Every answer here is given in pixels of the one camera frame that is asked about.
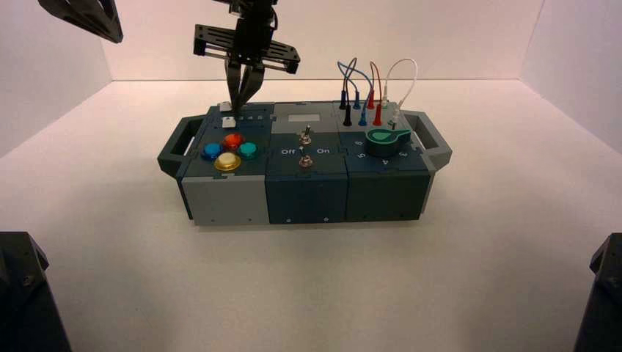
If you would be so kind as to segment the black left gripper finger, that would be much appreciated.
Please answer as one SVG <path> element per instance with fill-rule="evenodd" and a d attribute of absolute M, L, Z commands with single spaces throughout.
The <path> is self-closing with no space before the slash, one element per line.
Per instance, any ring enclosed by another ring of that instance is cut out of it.
<path fill-rule="evenodd" d="M 39 5 L 52 16 L 91 34 L 110 41 L 103 32 L 103 10 L 98 0 L 38 0 Z"/>
<path fill-rule="evenodd" d="M 103 32 L 110 41 L 122 41 L 123 31 L 114 0 L 99 0 L 103 10 Z"/>

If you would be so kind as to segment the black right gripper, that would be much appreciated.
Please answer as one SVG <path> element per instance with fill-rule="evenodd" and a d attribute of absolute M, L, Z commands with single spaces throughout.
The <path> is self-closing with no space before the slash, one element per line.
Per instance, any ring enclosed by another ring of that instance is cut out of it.
<path fill-rule="evenodd" d="M 225 1 L 238 20 L 234 29 L 197 24 L 193 54 L 223 59 L 234 117 L 263 84 L 265 70 L 289 74 L 301 58 L 295 47 L 273 39 L 279 28 L 276 1 Z M 241 65 L 247 65 L 241 79 Z"/>

